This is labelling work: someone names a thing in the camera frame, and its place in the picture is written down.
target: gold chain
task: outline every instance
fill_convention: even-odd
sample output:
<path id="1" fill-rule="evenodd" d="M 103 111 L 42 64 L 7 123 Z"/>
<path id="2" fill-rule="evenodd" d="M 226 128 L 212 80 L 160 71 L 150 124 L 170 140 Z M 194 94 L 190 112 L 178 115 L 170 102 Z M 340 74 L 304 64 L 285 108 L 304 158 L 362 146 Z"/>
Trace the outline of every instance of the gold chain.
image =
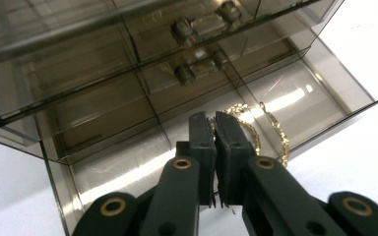
<path id="1" fill-rule="evenodd" d="M 266 109 L 265 104 L 261 101 L 259 103 L 260 108 L 263 110 L 263 112 L 266 114 L 268 117 L 269 121 L 271 122 L 273 128 L 278 132 L 279 136 L 281 137 L 281 142 L 282 142 L 282 149 L 283 149 L 283 154 L 282 154 L 282 166 L 284 168 L 287 168 L 287 159 L 290 154 L 290 147 L 289 147 L 289 140 L 287 139 L 286 134 L 284 131 L 281 129 L 281 124 L 279 121 L 276 119 L 276 117 Z M 248 111 L 250 108 L 255 108 L 255 107 L 249 107 L 247 104 L 234 104 L 233 106 L 227 108 L 226 110 L 223 110 L 222 112 L 225 112 L 227 114 L 235 116 L 235 114 L 238 113 L 244 113 Z M 241 120 L 237 118 L 238 122 L 245 126 L 247 129 L 250 130 L 253 138 L 254 138 L 254 149 L 256 150 L 256 154 L 259 155 L 260 149 L 261 149 L 261 144 L 260 144 L 260 139 L 259 139 L 259 134 L 257 133 L 256 129 L 250 125 L 248 122 Z"/>

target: plastic drawer organizer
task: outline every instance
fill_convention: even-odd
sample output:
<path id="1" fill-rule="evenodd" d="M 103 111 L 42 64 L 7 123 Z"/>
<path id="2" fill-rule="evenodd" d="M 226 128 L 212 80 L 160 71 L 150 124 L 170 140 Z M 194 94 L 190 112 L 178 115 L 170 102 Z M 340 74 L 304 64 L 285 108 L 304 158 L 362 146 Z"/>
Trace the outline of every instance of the plastic drawer organizer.
<path id="1" fill-rule="evenodd" d="M 0 1 L 0 143 L 43 158 L 72 233 L 154 186 L 188 117 L 263 101 L 291 151 L 376 104 L 318 38 L 342 1 Z M 282 153 L 260 108 L 262 154 Z"/>

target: white surface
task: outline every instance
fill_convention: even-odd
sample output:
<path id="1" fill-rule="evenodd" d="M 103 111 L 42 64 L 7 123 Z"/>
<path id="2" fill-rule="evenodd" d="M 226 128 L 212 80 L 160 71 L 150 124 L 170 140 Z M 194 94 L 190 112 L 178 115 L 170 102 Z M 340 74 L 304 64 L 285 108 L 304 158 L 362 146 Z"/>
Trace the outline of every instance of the white surface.
<path id="1" fill-rule="evenodd" d="M 322 37 L 378 97 L 378 1 L 346 0 Z M 289 163 L 313 196 L 349 190 L 378 203 L 378 105 Z M 0 146 L 0 235 L 63 235 L 43 161 Z"/>

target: gold necklace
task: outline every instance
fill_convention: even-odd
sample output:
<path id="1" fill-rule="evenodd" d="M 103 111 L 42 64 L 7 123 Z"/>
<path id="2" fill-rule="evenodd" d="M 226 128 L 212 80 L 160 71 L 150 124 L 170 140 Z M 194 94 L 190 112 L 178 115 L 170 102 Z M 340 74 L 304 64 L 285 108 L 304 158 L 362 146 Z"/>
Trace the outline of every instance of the gold necklace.
<path id="1" fill-rule="evenodd" d="M 281 137 L 282 150 L 283 150 L 283 153 L 281 156 L 281 163 L 284 168 L 287 168 L 287 159 L 290 155 L 289 140 L 287 139 L 286 134 L 282 130 L 281 124 L 279 123 L 278 119 L 276 119 L 276 117 L 270 111 L 267 110 L 265 103 L 260 101 L 259 106 L 263 110 L 263 112 L 266 114 L 268 120 L 272 124 L 272 127 L 276 130 L 276 132 Z M 247 104 L 238 103 L 238 104 L 234 104 L 233 106 L 230 106 L 229 108 L 223 110 L 222 112 L 235 116 L 238 113 L 244 113 L 246 111 L 249 111 L 252 108 L 256 108 L 256 107 L 248 106 Z M 256 129 L 252 125 L 250 125 L 248 122 L 241 120 L 238 117 L 236 118 L 242 126 L 246 127 L 251 132 L 251 135 L 253 136 L 253 139 L 254 139 L 254 149 L 256 150 L 256 154 L 259 155 L 261 144 L 260 144 L 259 134 L 257 133 Z"/>

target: jewelry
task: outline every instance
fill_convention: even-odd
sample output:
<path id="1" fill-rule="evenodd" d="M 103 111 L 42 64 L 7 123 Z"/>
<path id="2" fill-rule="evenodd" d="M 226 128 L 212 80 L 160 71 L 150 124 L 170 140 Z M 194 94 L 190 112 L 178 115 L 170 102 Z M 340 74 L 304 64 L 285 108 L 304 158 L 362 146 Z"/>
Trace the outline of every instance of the jewelry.
<path id="1" fill-rule="evenodd" d="M 287 139 L 287 136 L 284 133 L 284 131 L 281 129 L 281 124 L 276 119 L 276 117 L 270 111 L 267 110 L 266 105 L 261 101 L 259 102 L 259 106 L 263 110 L 263 112 L 266 114 L 268 120 L 272 124 L 272 127 L 276 130 L 276 132 L 281 137 L 282 150 L 283 150 L 281 163 L 284 168 L 287 168 L 287 159 L 290 155 L 289 140 Z M 235 116 L 235 114 L 244 113 L 246 111 L 249 111 L 252 108 L 256 108 L 256 107 L 248 106 L 247 104 L 238 103 L 227 108 L 226 110 L 223 110 L 222 112 Z M 250 125 L 248 122 L 241 120 L 238 117 L 236 118 L 238 120 L 238 123 L 240 123 L 241 125 L 246 127 L 248 130 L 250 130 L 254 138 L 254 149 L 256 150 L 256 154 L 259 155 L 261 144 L 260 144 L 259 134 L 257 133 L 256 129 L 252 125 Z"/>

